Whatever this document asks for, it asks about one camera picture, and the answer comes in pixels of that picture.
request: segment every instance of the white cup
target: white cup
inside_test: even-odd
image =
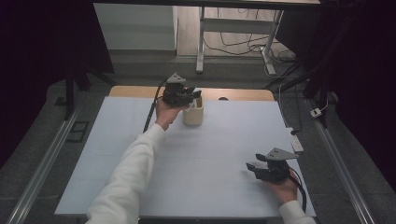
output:
[[[190,110],[183,110],[183,123],[188,126],[198,126],[204,119],[204,99],[202,96],[194,100]]]

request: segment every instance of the black cable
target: black cable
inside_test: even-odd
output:
[[[294,62],[294,63],[291,64],[291,65],[288,67],[288,69],[287,69],[284,73],[282,73],[282,75],[280,75],[278,78],[280,78],[280,77],[285,77],[285,75],[288,74],[288,72],[289,72],[290,70],[291,70],[291,72],[290,72],[290,74],[291,74],[295,69],[298,68],[298,66],[300,66],[300,65],[299,65],[299,61]]]
[[[245,8],[245,11],[242,11],[242,12],[241,12],[241,8],[238,8],[238,12],[239,12],[240,14],[245,13],[245,12],[247,12],[247,11],[249,11],[249,9],[246,9],[246,8]]]
[[[276,13],[277,13],[277,10],[275,10],[275,12],[274,12],[274,17],[273,17],[273,21],[275,20],[275,17],[276,17]]]
[[[297,104],[298,120],[300,121],[300,129],[293,131],[294,134],[296,134],[303,130],[303,122],[301,121],[301,114],[300,114],[300,105],[298,104],[298,99],[297,99],[297,86],[294,86],[294,95],[295,95],[296,104]]]
[[[273,53],[273,51],[271,50],[271,52],[272,52],[272,54],[273,54],[273,57],[274,57],[274,60],[275,60],[275,61],[278,60],[278,61],[280,61],[281,63],[294,63],[294,62],[296,62],[296,61],[297,61],[296,59],[290,59],[290,58],[288,58],[288,59],[286,60],[286,59],[282,59],[282,58],[280,57],[280,54],[281,54],[281,53],[284,53],[284,52],[287,52],[287,51],[291,51],[291,50],[289,50],[289,49],[282,50],[282,51],[280,51],[280,52],[277,54],[277,56],[275,56],[274,53]]]
[[[259,9],[257,9],[255,20],[257,20],[258,16],[259,16]],[[218,7],[218,18],[220,18],[220,17],[221,17],[221,14],[219,13],[219,7]],[[239,42],[239,43],[234,43],[234,44],[226,44],[226,43],[224,42],[224,39],[223,39],[223,36],[222,36],[222,32],[220,32],[221,42],[222,42],[222,44],[223,44],[224,46],[235,46],[235,45],[241,45],[241,44],[246,44],[246,43],[247,43],[247,46],[250,47],[250,45],[249,45],[250,42],[268,38],[268,36],[264,36],[264,37],[260,37],[260,38],[256,38],[256,39],[251,39],[252,36],[253,36],[253,34],[250,34],[250,38],[249,38],[247,41],[243,41],[243,42]]]
[[[301,185],[298,180],[296,180],[293,176],[289,175],[288,179],[291,180],[296,186],[297,188],[300,190],[301,195],[303,196],[303,211],[306,211],[306,193],[305,190],[303,188],[303,185]]]
[[[248,46],[248,49],[253,51],[253,52],[261,52],[262,51],[261,47],[265,48],[265,45],[261,45],[261,44],[259,44],[259,45],[250,45],[250,46]]]
[[[232,54],[232,55],[243,55],[243,54],[247,54],[247,53],[250,53],[250,52],[252,52],[253,51],[253,49],[250,49],[249,51],[246,51],[246,52],[242,52],[242,53],[232,53],[232,52],[230,52],[230,51],[227,51],[227,50],[224,50],[224,49],[215,49],[215,48],[211,48],[211,47],[209,47],[207,44],[206,44],[206,41],[205,41],[205,39],[204,39],[204,43],[205,43],[205,45],[209,48],[209,49],[213,49],[213,50],[218,50],[218,51],[222,51],[222,52],[224,52],[224,53],[228,53],[228,54]]]
[[[300,178],[300,176],[299,176],[299,174],[297,173],[297,171],[296,170],[294,170],[293,168],[291,168],[291,167],[289,167],[296,175],[297,175],[297,177],[298,177],[298,181],[300,182],[300,183],[303,183],[302,181],[301,181],[301,178]]]
[[[145,133],[149,128],[149,122],[151,121],[151,116],[154,113],[154,108],[155,108],[155,105],[157,104],[157,99],[158,99],[158,94],[160,92],[160,88],[163,86],[163,83],[165,83],[166,80],[167,79],[165,79],[164,81],[161,82],[161,84],[158,86],[157,92],[155,92],[154,100],[151,104],[151,108],[149,109],[148,119],[146,120],[146,124],[145,124],[145,128],[143,129],[143,133]]]

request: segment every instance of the metal rail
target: metal rail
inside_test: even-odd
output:
[[[30,209],[32,208],[33,203],[35,202],[35,198],[41,190],[41,187],[43,186],[50,172],[50,169],[55,162],[59,151],[64,145],[64,141],[66,140],[66,137],[70,129],[72,128],[79,111],[82,108],[82,105],[86,99],[86,95],[87,93],[83,92],[78,96],[74,112],[71,114],[69,120],[64,120],[64,122],[61,124],[61,127],[59,128],[56,136],[49,145],[46,154],[44,155],[41,162],[38,164],[35,173],[27,184],[13,212],[9,216],[7,224],[22,224],[26,219]]]
[[[315,109],[315,104],[312,100],[305,100],[305,105],[308,110]],[[353,206],[355,207],[356,213],[364,224],[375,224],[374,218],[371,215],[370,209],[367,206],[366,201],[364,201],[361,191],[356,186],[351,174],[349,173],[346,164],[344,163],[337,146],[332,140],[332,135],[329,133],[328,129],[323,128],[322,124],[318,119],[315,120],[315,125],[317,126],[318,133],[323,140],[323,143],[329,152],[332,163],[335,166],[335,170],[340,176],[341,181],[344,184],[346,193],[349,195]]]

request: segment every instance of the metal frame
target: metal frame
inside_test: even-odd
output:
[[[69,131],[72,128],[80,109],[82,108],[82,105],[85,102],[86,95],[87,93],[84,92],[80,95],[80,97],[78,97],[78,103],[75,110],[70,115],[69,120],[64,120],[61,124],[59,131],[49,145],[46,154],[44,155],[41,162],[38,164],[35,173],[33,174],[22,196],[18,200],[17,205],[9,216],[7,224],[22,224],[26,219],[30,209],[33,206],[33,203],[35,202],[35,198],[37,197],[39,191],[41,190],[41,187],[46,181],[52,164],[55,162],[59,151],[64,145],[64,141],[66,140],[66,137],[69,134]]]
[[[109,4],[132,4],[132,5],[153,5],[153,6],[184,6],[184,7],[233,7],[233,8],[256,8],[275,10],[327,10],[336,7],[349,7],[341,4],[337,6],[333,1],[327,4],[318,3],[291,3],[291,2],[271,2],[254,0],[93,0],[94,3]]]
[[[316,108],[313,100],[305,100],[305,105],[309,111]],[[329,152],[329,156],[332,159],[336,172],[339,174],[341,181],[344,184],[346,193],[349,195],[353,206],[355,207],[356,214],[358,215],[361,223],[364,224],[375,224],[374,218],[371,215],[370,209],[364,201],[361,191],[355,184],[352,175],[349,173],[346,164],[344,163],[341,154],[334,141],[332,140],[332,135],[329,130],[324,128],[318,119],[315,119],[315,125],[317,126],[318,133],[323,140],[323,143]]]
[[[280,23],[283,11],[278,11],[274,21],[252,21],[252,20],[229,20],[220,18],[205,18],[205,7],[199,7],[200,30],[199,43],[197,52],[197,64],[195,72],[201,74],[204,72],[204,32],[224,32],[235,34],[259,34],[269,35],[264,48],[261,48],[262,57],[268,74],[276,74],[275,68],[271,63],[269,52],[274,41],[277,27]]]

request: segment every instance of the cable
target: cable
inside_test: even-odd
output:
[[[335,9],[335,11],[333,12],[333,14],[331,15],[331,18],[329,21],[326,22],[326,26],[328,27],[328,30],[330,30],[330,32],[328,32],[328,34],[323,38],[322,41],[320,41],[314,49],[312,49],[307,55],[305,55],[304,57],[299,58],[298,60],[295,60],[295,62],[309,62],[309,61],[315,61],[318,57],[323,57],[323,55],[320,55],[320,53],[322,53],[323,51],[325,51],[328,46],[329,43],[331,43],[331,41],[333,40],[333,38],[336,36],[337,33],[337,27],[330,27],[331,24],[334,24],[334,20],[336,17],[336,14],[338,12],[338,9],[340,7],[340,3],[339,0],[330,0],[330,1],[334,1],[337,4],[337,7]]]
[[[248,48],[254,52],[262,52],[262,48],[265,48],[265,45],[257,44],[257,45],[250,45]]]
[[[150,110],[148,112],[148,119],[146,120],[146,124],[145,124],[145,128],[143,129],[143,133],[145,133],[148,130],[148,128],[149,128],[149,122],[151,121],[151,116],[154,113],[154,108],[155,108],[155,105],[157,104],[157,99],[159,99],[158,98],[158,94],[160,92],[160,88],[163,86],[163,83],[165,83],[166,80],[167,79],[165,79],[164,81],[162,81],[160,83],[160,85],[158,86],[157,92],[155,92],[154,100],[153,100],[153,102],[151,104],[151,108],[150,108]]]
[[[326,97],[326,105],[322,109],[320,109],[320,111],[326,109],[328,104],[329,104],[329,97]]]
[[[303,182],[301,181],[301,178],[300,178],[299,174],[297,173],[297,171],[294,170],[294,169],[291,168],[291,167],[289,167],[289,168],[297,175],[299,182],[303,184]]]
[[[282,59],[282,58],[279,56],[281,53],[288,52],[288,51],[291,52],[291,50],[285,49],[285,50],[280,51],[280,52],[277,54],[277,56],[275,56],[274,51],[271,49],[271,54],[272,54],[271,59],[273,59],[276,63],[280,63],[280,64],[283,64],[283,63],[294,63],[294,62],[296,62],[297,60],[296,60],[295,58],[290,57],[290,58],[288,58],[287,60],[285,60],[285,59]]]
[[[241,8],[238,8],[238,12],[239,14],[245,13],[247,12],[247,15],[245,16],[244,20],[248,18],[248,14],[250,12],[250,9],[246,8],[245,11],[241,11]]]
[[[268,71],[267,71],[267,64],[269,63],[269,61],[268,62],[266,62],[265,63],[265,65],[264,65],[264,73],[265,73],[265,75],[267,75],[268,77],[277,77],[277,78],[286,78],[285,77],[285,74],[287,74],[288,72],[289,72],[289,70],[293,67],[293,66],[296,66],[297,65],[297,62],[294,62],[291,66],[289,66],[289,68],[282,74],[282,75],[280,75],[280,76],[271,76],[269,73],[268,73]]]
[[[225,52],[225,53],[228,53],[228,54],[232,54],[232,55],[243,55],[243,54],[247,54],[247,53],[250,53],[250,52],[252,52],[253,51],[253,49],[250,49],[249,51],[246,51],[246,52],[242,52],[242,53],[232,53],[232,52],[230,52],[230,51],[227,51],[227,50],[224,50],[224,49],[215,49],[215,48],[211,48],[211,47],[209,47],[207,44],[206,44],[206,41],[205,41],[205,39],[204,39],[204,43],[205,43],[205,45],[209,48],[209,49],[213,49],[213,50],[218,50],[218,51],[222,51],[222,52]]]
[[[281,87],[282,87],[282,85],[279,85],[279,95],[278,95],[278,97],[277,97],[277,103],[279,104],[280,114],[282,115],[283,122],[285,122],[286,127],[289,128],[289,124],[288,124],[288,122],[286,121],[285,116],[283,116],[282,104],[280,103],[280,88],[281,88]]]
[[[297,133],[299,133],[300,131],[303,130],[303,122],[301,121],[301,114],[300,114],[300,105],[298,104],[298,99],[297,99],[297,86],[294,86],[294,95],[295,95],[294,99],[296,99],[296,104],[297,104],[298,120],[300,121],[300,129],[299,130],[293,130],[294,134],[297,134]]]
[[[306,193],[305,190],[303,188],[303,185],[300,184],[293,176],[289,175],[288,179],[291,180],[296,186],[297,188],[300,190],[301,195],[303,196],[303,211],[306,212]]]
[[[257,9],[255,20],[257,20],[258,16],[259,16],[259,9]],[[221,18],[220,7],[218,7],[218,18]],[[261,39],[264,39],[264,38],[268,38],[268,36],[264,36],[264,37],[260,37],[260,38],[256,38],[256,39],[251,39],[252,35],[253,35],[253,34],[250,34],[250,38],[249,38],[247,41],[243,41],[243,42],[239,42],[239,43],[234,43],[234,44],[226,44],[226,43],[224,42],[224,39],[223,39],[223,36],[222,36],[222,32],[220,32],[221,42],[222,42],[222,44],[225,45],[225,46],[235,46],[235,45],[241,45],[241,44],[246,44],[246,43],[247,43],[247,46],[250,47],[250,45],[249,45],[250,42],[252,42],[252,41],[257,41],[257,40],[261,40]]]

